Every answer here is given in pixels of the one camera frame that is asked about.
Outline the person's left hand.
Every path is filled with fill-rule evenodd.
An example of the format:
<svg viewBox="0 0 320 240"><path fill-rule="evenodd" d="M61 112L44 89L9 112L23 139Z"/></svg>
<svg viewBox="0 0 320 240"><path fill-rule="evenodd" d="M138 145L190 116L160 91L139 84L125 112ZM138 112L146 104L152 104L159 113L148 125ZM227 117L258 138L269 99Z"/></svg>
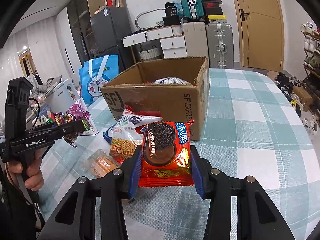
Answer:
<svg viewBox="0 0 320 240"><path fill-rule="evenodd" d="M31 189L31 191L37 191L44 185L44 178L40 169L43 154L43 149L36 150L33 162L26 169L28 179L24 182L24 185L27 189ZM5 163L5 170L9 182L20 189L21 187L17 182L17 175L23 172L22 164L15 160L10 161Z"/></svg>

